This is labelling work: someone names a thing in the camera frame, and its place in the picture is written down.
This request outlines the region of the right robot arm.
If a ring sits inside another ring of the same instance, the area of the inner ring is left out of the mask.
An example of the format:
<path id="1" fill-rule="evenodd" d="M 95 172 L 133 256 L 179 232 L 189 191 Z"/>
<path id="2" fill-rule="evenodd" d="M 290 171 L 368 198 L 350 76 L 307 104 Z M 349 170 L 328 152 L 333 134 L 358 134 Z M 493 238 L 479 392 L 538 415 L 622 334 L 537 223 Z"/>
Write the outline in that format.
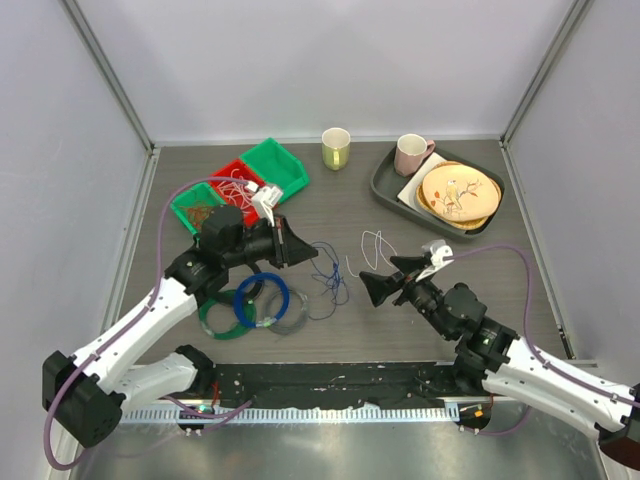
<path id="1" fill-rule="evenodd" d="M 359 274 L 371 302 L 410 303 L 445 340 L 456 344 L 451 380 L 465 395 L 480 389 L 552 415 L 594 439 L 611 460 L 639 467 L 639 389 L 588 373 L 540 349 L 491 319 L 464 283 L 447 291 L 433 278 L 451 263 L 432 254 L 394 257 L 389 276 Z"/>

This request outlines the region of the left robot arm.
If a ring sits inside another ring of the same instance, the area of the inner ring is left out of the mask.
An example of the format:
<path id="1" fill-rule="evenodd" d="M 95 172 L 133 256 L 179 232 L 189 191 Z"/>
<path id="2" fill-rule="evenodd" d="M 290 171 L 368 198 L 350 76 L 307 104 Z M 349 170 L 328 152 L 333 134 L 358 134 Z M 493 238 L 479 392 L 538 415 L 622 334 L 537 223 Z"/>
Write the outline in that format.
<path id="1" fill-rule="evenodd" d="M 42 366 L 42 404 L 84 448 L 104 441 L 124 413 L 170 393 L 205 397 L 214 366 L 185 345 L 133 372 L 136 361 L 168 330 L 195 313 L 229 281 L 231 269 L 266 261 L 275 268 L 317 257 L 285 216 L 245 224 L 239 208 L 217 207 L 193 245 L 165 270 L 149 294 L 109 330 L 71 355 L 53 352 Z"/>

